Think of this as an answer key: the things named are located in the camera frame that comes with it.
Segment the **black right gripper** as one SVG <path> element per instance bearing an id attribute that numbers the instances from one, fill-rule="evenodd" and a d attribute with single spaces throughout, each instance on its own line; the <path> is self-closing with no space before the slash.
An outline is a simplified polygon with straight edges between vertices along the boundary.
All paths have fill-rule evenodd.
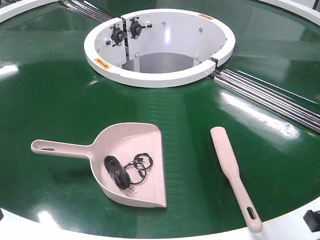
<path id="1" fill-rule="evenodd" d="M 312 233 L 320 231 L 320 211 L 307 210 L 303 220 Z"/>

